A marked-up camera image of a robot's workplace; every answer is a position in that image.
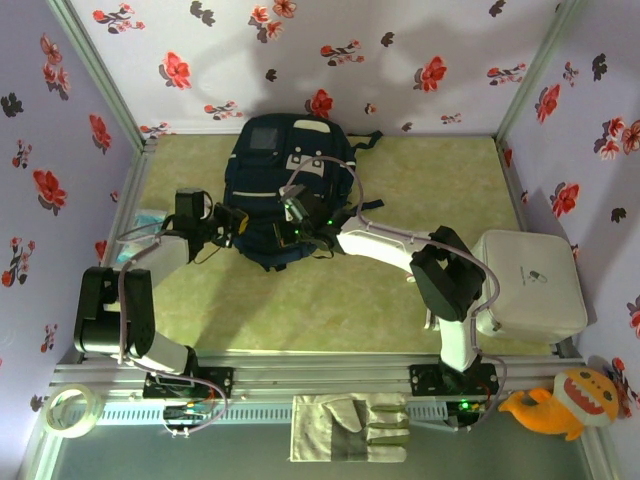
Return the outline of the aluminium corner post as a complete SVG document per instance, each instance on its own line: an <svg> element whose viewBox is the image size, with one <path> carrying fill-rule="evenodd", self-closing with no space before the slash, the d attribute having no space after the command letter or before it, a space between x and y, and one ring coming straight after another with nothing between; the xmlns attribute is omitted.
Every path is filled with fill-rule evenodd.
<svg viewBox="0 0 640 480"><path fill-rule="evenodd" d="M504 141L513 129L534 87L544 75L553 59L562 39L566 36L574 17L588 3L588 0L561 0L554 13L553 21L547 30L541 46L538 48L528 67L527 73L518 87L493 139L496 143Z"/></svg>
<svg viewBox="0 0 640 480"><path fill-rule="evenodd" d="M107 102L120 127L125 132L129 142L137 151L142 152L145 147L145 140L139 132L135 119L114 78L87 29L84 27L71 0L45 0L45 3L65 31L77 55Z"/></svg>

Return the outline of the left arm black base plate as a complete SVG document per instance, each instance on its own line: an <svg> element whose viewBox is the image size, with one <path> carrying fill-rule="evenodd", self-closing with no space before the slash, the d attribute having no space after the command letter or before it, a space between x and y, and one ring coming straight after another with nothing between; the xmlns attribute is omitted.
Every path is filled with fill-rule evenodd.
<svg viewBox="0 0 640 480"><path fill-rule="evenodd" d="M204 400L211 393L211 388L194 381L194 378L206 380L222 389L226 396L232 392L234 385L234 369L230 367L199 367L195 373L187 374L187 380L173 379L166 376L146 375L143 386L145 399L181 399Z"/></svg>

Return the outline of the blue tissue pack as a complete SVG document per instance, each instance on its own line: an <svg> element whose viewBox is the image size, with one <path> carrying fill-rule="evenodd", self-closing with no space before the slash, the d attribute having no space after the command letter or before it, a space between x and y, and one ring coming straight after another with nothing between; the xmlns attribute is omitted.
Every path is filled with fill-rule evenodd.
<svg viewBox="0 0 640 480"><path fill-rule="evenodd" d="M156 234L161 230L167 216L168 213L163 210L137 210L132 227L116 240L119 248L116 263L123 264L135 254L149 247Z"/></svg>

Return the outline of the clear tape roll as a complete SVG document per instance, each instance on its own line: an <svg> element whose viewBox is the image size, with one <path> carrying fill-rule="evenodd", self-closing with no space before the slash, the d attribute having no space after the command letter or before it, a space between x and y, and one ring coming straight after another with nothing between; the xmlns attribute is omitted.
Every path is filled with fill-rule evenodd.
<svg viewBox="0 0 640 480"><path fill-rule="evenodd" d="M82 384L69 384L55 390L44 404L45 430L65 439L89 433L104 412L101 395Z"/></svg>

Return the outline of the navy blue backpack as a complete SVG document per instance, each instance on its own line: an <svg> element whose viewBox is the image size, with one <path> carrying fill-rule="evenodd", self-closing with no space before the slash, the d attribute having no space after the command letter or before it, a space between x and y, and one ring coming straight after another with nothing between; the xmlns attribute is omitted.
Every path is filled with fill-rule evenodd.
<svg viewBox="0 0 640 480"><path fill-rule="evenodd" d="M285 220L279 189L295 175L331 209L348 204L354 178L347 170L357 164L356 151L368 150L382 138L378 130L351 144L334 122L301 114L271 113L244 125L225 171L223 203L249 216L245 232L233 246L265 270L280 271L313 255L318 247L300 242L290 250L277 246L273 223Z"/></svg>

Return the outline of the aluminium side rail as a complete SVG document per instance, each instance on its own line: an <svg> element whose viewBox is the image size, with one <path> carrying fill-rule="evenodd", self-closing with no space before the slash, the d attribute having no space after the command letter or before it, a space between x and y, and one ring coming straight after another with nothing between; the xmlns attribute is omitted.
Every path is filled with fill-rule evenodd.
<svg viewBox="0 0 640 480"><path fill-rule="evenodd" d="M508 148L501 143L496 148L518 222L516 239L527 259L520 289L528 296L519 317L529 323L514 331L527 341L552 345L563 358L578 358L574 340L587 326L587 313L571 247L561 236L532 230L519 197L520 180L507 162Z"/></svg>
<svg viewBox="0 0 640 480"><path fill-rule="evenodd" d="M74 345L84 354L103 354L117 359L127 355L128 325L121 321L121 313L109 306L124 304L120 292L121 267L117 263L122 245L117 237L133 226L137 202L143 188L147 167L157 149L156 140L144 142L142 151L134 158L116 212L114 225L105 247L104 258L97 266L87 269L81 281Z"/></svg>

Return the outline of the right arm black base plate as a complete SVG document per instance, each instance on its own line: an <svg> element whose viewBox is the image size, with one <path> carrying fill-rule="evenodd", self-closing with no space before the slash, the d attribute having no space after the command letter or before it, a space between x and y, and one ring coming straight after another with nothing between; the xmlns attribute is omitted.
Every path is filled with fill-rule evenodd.
<svg viewBox="0 0 640 480"><path fill-rule="evenodd" d="M465 372L458 372L444 364L415 364L409 367L412 395L473 396L496 394L499 381L495 366L480 363Z"/></svg>

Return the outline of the orange plush toy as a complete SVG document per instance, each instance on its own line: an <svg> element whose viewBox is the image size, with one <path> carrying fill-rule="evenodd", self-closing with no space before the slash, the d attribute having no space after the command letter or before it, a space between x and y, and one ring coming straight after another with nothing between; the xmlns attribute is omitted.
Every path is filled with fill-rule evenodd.
<svg viewBox="0 0 640 480"><path fill-rule="evenodd" d="M587 427L607 427L619 414L613 382L588 367L565 370L554 377L553 388L516 391L498 411L509 413L529 431L578 439Z"/></svg>

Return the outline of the grey work glove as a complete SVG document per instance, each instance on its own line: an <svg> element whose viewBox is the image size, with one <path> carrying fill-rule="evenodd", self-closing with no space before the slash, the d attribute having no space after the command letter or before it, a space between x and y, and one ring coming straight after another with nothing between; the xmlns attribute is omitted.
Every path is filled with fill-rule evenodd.
<svg viewBox="0 0 640 480"><path fill-rule="evenodd" d="M292 404L289 460L402 463L409 436L402 393L298 395Z"/></svg>

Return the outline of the white square storage case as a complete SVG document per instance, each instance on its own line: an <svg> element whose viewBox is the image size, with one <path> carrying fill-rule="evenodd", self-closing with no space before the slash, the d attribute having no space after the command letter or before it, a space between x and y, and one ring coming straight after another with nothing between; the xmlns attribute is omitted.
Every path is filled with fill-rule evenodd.
<svg viewBox="0 0 640 480"><path fill-rule="evenodd" d="M500 284L497 300L477 316L480 333L555 344L587 327L573 253L563 238L489 230L472 253L493 271Z"/></svg>

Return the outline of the aluminium frame rail long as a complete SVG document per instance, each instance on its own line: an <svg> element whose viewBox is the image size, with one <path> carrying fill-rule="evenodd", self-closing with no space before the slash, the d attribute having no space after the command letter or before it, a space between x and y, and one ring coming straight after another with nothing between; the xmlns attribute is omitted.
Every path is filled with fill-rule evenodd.
<svg viewBox="0 0 640 480"><path fill-rule="evenodd" d="M232 392L226 396L217 385L194 378L195 382L219 388L217 399L232 404L289 403L298 395L342 393L402 393L418 400L447 402L497 401L513 391L536 387L550 389L554 377L565 370L581 367L582 358L551 356L499 356L483 354L472 366L495 366L499 387L496 394L469 396L412 395L409 367L415 364L442 364L436 355L408 354L250 354L221 353L197 359L198 367L234 369ZM88 356L80 363L55 367L49 388L82 384L108 401L140 400L149 372L129 362L118 364L103 356Z"/></svg>

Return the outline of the small circuit board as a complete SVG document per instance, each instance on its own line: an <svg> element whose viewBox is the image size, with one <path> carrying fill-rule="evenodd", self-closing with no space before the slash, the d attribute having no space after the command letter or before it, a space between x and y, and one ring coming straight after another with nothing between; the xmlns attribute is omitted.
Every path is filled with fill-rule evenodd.
<svg viewBox="0 0 640 480"><path fill-rule="evenodd" d="M168 405L162 412L165 429L172 437L188 437L191 431L204 424L211 415L211 405L205 402L188 402Z"/></svg>
<svg viewBox="0 0 640 480"><path fill-rule="evenodd" d="M459 400L447 402L448 418L445 423L456 432L470 431L486 413L484 402Z"/></svg>

